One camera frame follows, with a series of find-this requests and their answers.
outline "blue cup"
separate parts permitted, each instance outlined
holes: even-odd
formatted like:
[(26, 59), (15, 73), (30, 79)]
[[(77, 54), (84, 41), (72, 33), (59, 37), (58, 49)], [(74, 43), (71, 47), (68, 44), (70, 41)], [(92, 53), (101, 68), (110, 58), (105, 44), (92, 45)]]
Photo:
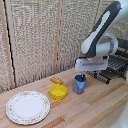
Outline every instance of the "blue cup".
[(80, 94), (84, 92), (87, 78), (82, 75), (76, 75), (73, 83), (73, 91)]

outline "wooden table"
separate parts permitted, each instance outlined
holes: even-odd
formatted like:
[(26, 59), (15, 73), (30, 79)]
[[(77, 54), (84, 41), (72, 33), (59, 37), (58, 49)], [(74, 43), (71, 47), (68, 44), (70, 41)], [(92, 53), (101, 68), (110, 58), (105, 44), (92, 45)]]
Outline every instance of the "wooden table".
[[(124, 78), (118, 78), (109, 85), (85, 74), (87, 83), (84, 93), (73, 90), (74, 69), (56, 74), (64, 81), (68, 93), (61, 101), (50, 97), (49, 87), (53, 85), (48, 77), (34, 83), (0, 94), (0, 128), (109, 128), (119, 117), (128, 101), (128, 85)], [(8, 100), (22, 91), (38, 91), (46, 95), (51, 103), (48, 116), (37, 124), (24, 126), (13, 123), (5, 113)]]

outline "bamboo blind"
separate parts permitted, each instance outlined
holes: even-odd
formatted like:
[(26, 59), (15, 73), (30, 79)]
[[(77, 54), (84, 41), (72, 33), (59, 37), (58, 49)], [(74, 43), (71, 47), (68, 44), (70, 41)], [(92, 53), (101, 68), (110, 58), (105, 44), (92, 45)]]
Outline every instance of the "bamboo blind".
[(10, 47), (3, 1), (0, 0), (0, 93), (14, 88)]
[(16, 86), (54, 73), (59, 0), (6, 0)]
[(81, 44), (94, 25), (98, 0), (65, 0), (59, 52), (59, 72), (73, 68), (75, 60), (84, 56)]
[[(104, 10), (114, 1), (115, 0), (100, 0), (96, 21), (100, 18)], [(128, 31), (128, 19), (116, 23), (109, 29), (110, 34), (120, 39), (125, 39), (127, 31)]]

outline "white plate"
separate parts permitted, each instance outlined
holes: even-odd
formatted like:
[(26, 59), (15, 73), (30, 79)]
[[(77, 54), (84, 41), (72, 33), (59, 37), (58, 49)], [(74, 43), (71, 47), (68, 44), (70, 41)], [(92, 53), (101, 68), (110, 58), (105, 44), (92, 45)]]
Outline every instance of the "white plate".
[(50, 110), (50, 102), (42, 93), (25, 91), (14, 95), (6, 105), (6, 114), (18, 124), (34, 124), (44, 119)]

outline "yellow bowl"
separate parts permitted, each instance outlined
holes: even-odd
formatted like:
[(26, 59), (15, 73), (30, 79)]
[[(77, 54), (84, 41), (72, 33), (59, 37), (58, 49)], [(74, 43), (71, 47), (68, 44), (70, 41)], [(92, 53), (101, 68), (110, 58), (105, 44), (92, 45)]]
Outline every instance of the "yellow bowl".
[(55, 100), (62, 100), (67, 94), (67, 88), (60, 84), (55, 84), (50, 87), (50, 95)]

